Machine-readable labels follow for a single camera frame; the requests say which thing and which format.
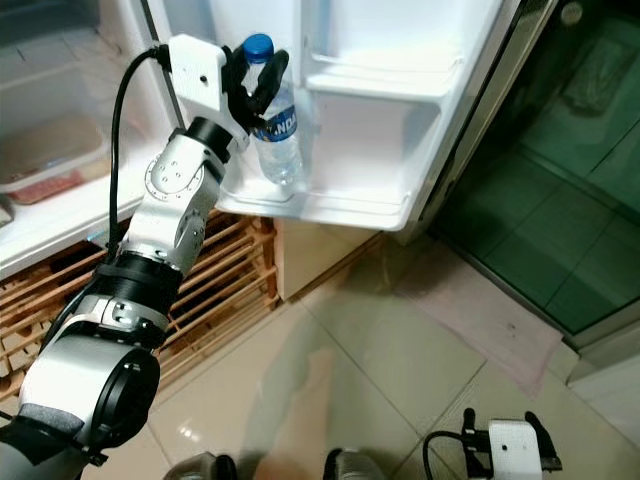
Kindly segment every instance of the refrigerator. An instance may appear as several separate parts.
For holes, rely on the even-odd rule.
[[[290,54],[302,182],[293,190],[271,183],[251,144],[230,160],[216,207],[410,238],[423,227],[421,214],[520,4],[6,2],[0,25],[15,28],[0,35],[0,137],[17,123],[56,114],[48,111],[50,103],[58,110],[73,103],[95,118],[108,138],[120,77],[142,50],[180,33],[232,49],[253,33],[266,33],[276,49]],[[67,78],[73,72],[84,80],[82,87]],[[33,93],[40,90],[44,93]],[[140,201],[149,161],[173,129],[188,126],[190,119],[169,74],[152,62],[136,72],[121,127],[120,219]],[[14,221],[0,229],[2,277],[104,231],[108,183],[103,176],[33,205],[16,205]]]

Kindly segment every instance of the water bottle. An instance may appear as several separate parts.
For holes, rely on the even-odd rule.
[[[273,56],[273,42],[268,35],[258,33],[247,38],[242,47],[249,62],[249,71],[242,84],[251,93],[258,85],[262,68]],[[280,90],[263,117],[267,120],[266,128],[252,131],[262,173],[273,183],[291,185],[300,174],[302,159],[295,136],[298,123],[288,68],[282,77]]]

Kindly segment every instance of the plastic container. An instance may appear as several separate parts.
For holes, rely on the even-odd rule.
[[[109,144],[95,120],[69,113],[0,140],[0,193],[24,205],[109,172]]]
[[[249,62],[243,84],[253,92],[258,86],[260,72],[273,56],[273,42],[268,35],[259,33],[247,38],[242,46]],[[302,159],[295,136],[298,123],[290,69],[285,71],[280,90],[263,117],[267,120],[267,127],[252,132],[262,173],[275,184],[291,185],[298,180]]]

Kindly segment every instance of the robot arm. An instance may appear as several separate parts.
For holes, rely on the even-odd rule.
[[[288,62],[278,52],[249,97],[241,49],[179,35],[168,52],[164,67],[195,118],[150,162],[118,255],[97,267],[75,312],[29,369],[19,413],[0,429],[2,480],[73,480],[88,463],[106,460],[102,449],[144,426],[160,378],[152,352],[202,247],[225,164],[247,147]]]

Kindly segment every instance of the wooden slat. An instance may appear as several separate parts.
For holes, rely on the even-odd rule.
[[[223,268],[222,266],[227,266],[230,265],[231,263],[235,262],[237,259],[242,258],[244,255],[246,255],[247,253],[251,252],[252,250],[257,249],[258,247],[262,247],[262,245],[264,243],[266,243],[270,238],[273,238],[275,234],[272,233],[271,235],[266,235],[264,237],[260,237],[257,240],[254,240],[254,243],[252,243],[251,245],[244,247],[240,250],[238,250],[237,252],[233,252],[233,254],[230,254],[234,249],[234,248],[225,248],[224,250],[224,254],[220,255],[223,250],[220,250],[218,252],[216,252],[214,255],[212,255],[211,257],[207,257],[205,260],[203,260],[202,262],[200,262],[199,264],[196,264],[196,266],[198,267],[198,270],[202,270],[204,267],[211,265],[212,263],[214,263],[216,260],[220,260],[222,257],[225,257],[224,260],[221,260],[219,265],[216,265],[216,268]],[[246,241],[251,241],[252,236],[247,236],[247,237],[243,237],[243,240]],[[193,269],[191,269],[191,272],[189,273],[189,275],[193,274],[195,270],[195,267]],[[189,288],[191,288],[193,285],[195,285],[196,283],[198,283],[199,281],[201,281],[204,278],[207,278],[207,275],[209,275],[208,272],[203,272],[200,273],[194,277],[189,278],[189,276],[187,276],[187,280],[185,280],[182,285],[180,286],[180,289],[178,290],[179,293],[184,292],[185,290],[188,290]]]
[[[3,337],[8,337],[9,335],[11,335],[12,333],[16,333],[19,330],[22,330],[23,328],[27,328],[30,327],[32,325],[35,324],[39,324],[42,322],[46,322],[47,320],[51,321],[53,320],[52,318],[46,318],[46,314],[47,312],[36,312],[36,313],[32,313],[31,315],[29,315],[28,317],[14,323],[13,325],[5,328],[2,330],[2,332],[0,332],[2,334]]]
[[[12,294],[3,296],[3,298],[0,299],[0,310],[7,308],[8,305],[10,305],[11,303],[17,300],[20,300],[21,298],[24,298],[30,294],[36,293],[36,290],[40,290],[56,282],[64,280],[69,275],[73,274],[74,272],[76,272],[77,270],[85,266],[91,265],[92,263],[97,263],[104,256],[105,256],[105,252],[102,252],[102,251],[94,253],[93,255],[90,255],[89,257],[83,260],[80,260],[79,262],[74,263],[73,265],[68,266],[64,270],[60,270],[59,272],[54,273],[53,275],[50,275],[48,277],[45,277],[44,279],[38,282],[32,283],[27,287],[20,288]]]
[[[231,235],[233,232],[237,232],[238,230],[244,230],[247,228],[249,224],[249,219],[244,218],[240,220],[238,223],[234,223],[233,225],[225,228],[221,232],[216,233],[215,235],[210,236],[202,243],[202,248],[206,248],[209,245],[216,243],[217,241],[223,239],[227,235]]]
[[[174,333],[161,348],[162,385],[249,328],[279,300],[277,295],[265,294],[270,291],[268,285],[275,284],[272,252],[266,251],[273,249],[275,232],[268,222],[213,210],[206,228],[201,255],[179,289],[174,314],[168,315]],[[83,248],[86,246],[74,247],[74,255]],[[90,252],[72,265],[60,254],[62,270],[22,276],[19,272],[5,285],[15,283],[0,291],[0,365],[8,372],[0,378],[0,387],[4,387],[0,400],[19,392],[24,372],[37,355],[33,347],[42,341],[53,320],[51,311],[57,314],[65,298],[90,279],[92,272],[87,270],[105,255]],[[42,262],[41,268],[48,268],[47,263]],[[184,311],[174,318],[177,309]],[[2,351],[6,343],[13,345]]]
[[[45,330],[40,330],[39,332],[29,335],[27,338],[25,338],[25,340],[22,343],[19,343],[18,345],[11,347],[10,349],[5,350],[4,352],[0,352],[0,359],[5,357],[9,358],[14,353],[17,353],[20,350],[27,348],[29,345],[39,342],[42,339],[42,337],[44,337],[46,334],[47,332]]]
[[[180,308],[182,305],[184,305],[185,303],[187,303],[188,301],[190,301],[194,297],[200,295],[201,293],[204,293],[205,291],[207,291],[208,289],[210,289],[210,288],[212,288],[212,287],[214,287],[216,285],[219,285],[221,282],[223,282],[227,278],[233,277],[238,272],[240,272],[241,270],[243,270],[247,266],[249,266],[251,264],[251,260],[253,260],[254,258],[255,258],[255,255],[253,257],[250,256],[250,257],[245,258],[243,261],[241,261],[237,265],[234,265],[233,267],[225,270],[224,273],[222,273],[221,275],[218,275],[217,277],[212,278],[208,282],[202,284],[200,287],[198,287],[195,290],[189,292],[184,297],[180,297],[173,304],[173,306],[171,307],[171,310],[175,310],[177,308]]]
[[[64,285],[54,288],[50,292],[45,293],[44,295],[38,297],[37,299],[29,302],[26,305],[18,305],[18,307],[11,309],[6,314],[3,314],[3,318],[0,319],[0,327],[11,325],[12,323],[17,321],[17,317],[19,317],[20,315],[28,315],[30,313],[33,313],[55,302],[56,300],[60,300],[66,295],[75,292],[89,281],[91,275],[93,275],[93,272],[87,272],[84,275],[81,275],[77,278],[74,278],[70,282],[65,283]]]
[[[273,220],[270,218],[261,218],[260,219],[260,232],[263,234],[270,234],[272,233],[274,230],[273,227]],[[265,268],[269,269],[272,268],[275,262],[275,252],[274,252],[274,245],[273,245],[273,238],[271,238],[271,240],[269,240],[268,242],[265,243],[264,249],[263,249],[263,256],[264,256],[264,266]],[[275,298],[275,296],[278,295],[278,285],[277,285],[277,281],[276,281],[276,277],[275,275],[270,278],[267,282],[267,296],[269,298]]]
[[[211,267],[209,270],[205,270],[204,272],[199,273],[195,277],[190,278],[186,282],[183,282],[183,284],[180,286],[180,289],[178,290],[178,292],[180,294],[186,292],[187,290],[189,290],[194,285],[197,285],[202,280],[205,280],[206,278],[208,278],[210,275],[213,275],[213,274],[219,272],[220,270],[224,270],[225,268],[227,268],[230,265],[234,264],[235,262],[237,262],[241,258],[244,258],[245,256],[249,255],[254,250],[257,250],[259,247],[260,247],[260,245],[253,245],[252,244],[252,245],[249,245],[248,247],[244,247],[244,248],[238,250],[233,255],[229,255],[225,259],[221,260],[219,263],[217,263],[216,265]]]
[[[176,318],[176,323],[178,323],[178,324],[184,323],[186,320],[189,319],[189,317],[195,315],[196,313],[200,312],[201,310],[204,310],[205,308],[207,308],[209,305],[211,305],[215,301],[221,299],[225,295],[228,295],[228,294],[234,292],[235,290],[238,290],[239,288],[242,288],[242,285],[247,283],[247,282],[249,282],[249,281],[251,281],[251,279],[253,277],[255,277],[255,272],[249,272],[246,275],[243,275],[242,277],[236,279],[230,285],[227,285],[222,290],[217,291],[216,293],[211,295],[206,300],[203,300],[198,305],[196,305],[195,307],[191,308],[188,312],[180,315],[178,318]]]
[[[235,240],[233,243],[227,245],[226,247],[221,248],[217,252],[211,254],[211,256],[205,257],[201,261],[196,262],[193,268],[189,271],[187,278],[191,277],[194,273],[199,272],[203,268],[208,267],[209,265],[216,262],[217,260],[220,260],[222,257],[240,248],[244,244],[251,242],[252,240],[253,240],[253,237],[251,237],[251,235],[246,235],[244,237],[239,238],[238,240]]]
[[[234,334],[237,336],[239,333],[244,332],[249,327],[254,325],[257,320],[259,320],[258,315],[260,313],[268,313],[268,305],[264,304],[253,304],[250,305],[247,309],[239,310],[233,316],[224,320],[224,323],[220,325],[219,328],[213,328],[205,335],[203,335],[194,345],[195,349],[191,351],[188,355],[175,355],[170,357],[167,361],[161,363],[162,374],[160,376],[160,381],[166,381],[167,378],[172,375],[179,373],[184,367],[189,365],[192,361],[197,359],[199,356],[207,358],[211,353],[207,354],[207,351],[210,351],[216,343],[220,343],[222,341],[228,341],[229,335]]]
[[[264,283],[264,280],[269,275],[274,275],[275,272],[276,272],[275,268],[272,269],[272,270],[269,270],[267,272],[264,272],[262,275],[260,275],[253,282],[251,282],[249,285],[244,287],[242,290],[234,293],[233,295],[231,295],[230,297],[228,297],[224,301],[220,302],[218,305],[213,307],[211,310],[206,312],[204,315],[201,315],[200,317],[196,318],[195,320],[192,320],[188,325],[185,325],[180,332],[174,333],[169,338],[167,338],[166,341],[167,342],[174,341],[180,335],[184,335],[185,333],[193,330],[195,327],[200,325],[202,322],[204,322],[210,316],[212,316],[212,315],[224,310],[225,308],[228,308],[229,305],[233,304],[233,302],[236,302],[236,301],[240,300],[241,298],[246,296],[248,293],[250,293],[252,290],[258,288],[262,283]]]

